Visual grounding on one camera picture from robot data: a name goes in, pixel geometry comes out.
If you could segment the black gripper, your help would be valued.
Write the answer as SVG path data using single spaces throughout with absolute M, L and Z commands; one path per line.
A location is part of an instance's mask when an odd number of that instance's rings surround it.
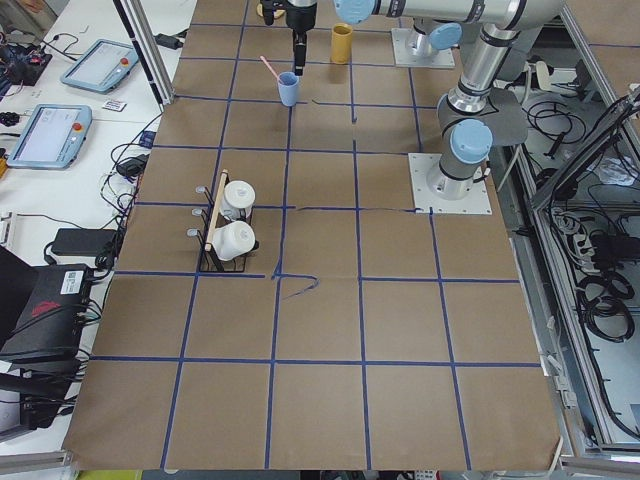
M 315 27 L 316 0 L 286 0 L 286 25 L 293 30 L 293 73 L 304 74 L 307 55 L 306 32 Z

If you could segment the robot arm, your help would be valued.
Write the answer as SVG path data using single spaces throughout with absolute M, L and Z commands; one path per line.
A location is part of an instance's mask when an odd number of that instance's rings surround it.
M 482 28 L 459 81 L 438 106 L 444 151 L 426 175 L 435 195 L 464 198 L 487 159 L 494 136 L 480 120 L 493 82 L 519 34 L 541 27 L 560 12 L 562 1 L 336 1 L 337 16 L 356 25 L 372 15 L 410 16 Z
M 458 44 L 462 37 L 462 27 L 458 23 L 439 23 L 431 31 L 424 26 L 414 24 L 406 47 L 416 57 L 431 57 L 442 50 L 450 49 Z

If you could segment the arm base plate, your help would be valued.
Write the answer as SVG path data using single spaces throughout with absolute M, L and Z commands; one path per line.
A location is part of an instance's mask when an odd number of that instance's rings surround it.
M 398 67 L 453 69 L 455 60 L 452 49 L 438 50 L 429 42 L 428 36 L 413 28 L 391 30 L 395 65 Z
M 410 153 L 414 209 L 424 214 L 491 215 L 481 169 L 467 180 L 454 180 L 440 169 L 440 154 Z

